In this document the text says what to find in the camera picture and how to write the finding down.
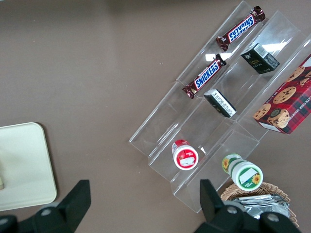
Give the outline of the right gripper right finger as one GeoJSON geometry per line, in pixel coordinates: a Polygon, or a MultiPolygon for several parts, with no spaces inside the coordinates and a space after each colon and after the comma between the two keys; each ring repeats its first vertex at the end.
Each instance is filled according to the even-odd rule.
{"type": "Polygon", "coordinates": [[[233,205],[225,205],[209,179],[200,181],[200,204],[205,222],[197,233],[242,233],[243,211],[233,205]]]}

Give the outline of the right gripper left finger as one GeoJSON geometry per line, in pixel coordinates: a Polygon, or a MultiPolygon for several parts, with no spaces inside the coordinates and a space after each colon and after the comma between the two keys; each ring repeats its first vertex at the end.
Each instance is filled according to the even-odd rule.
{"type": "Polygon", "coordinates": [[[57,206],[48,206],[35,214],[34,231],[36,233],[73,233],[90,205],[90,181],[80,180],[57,206]]]}

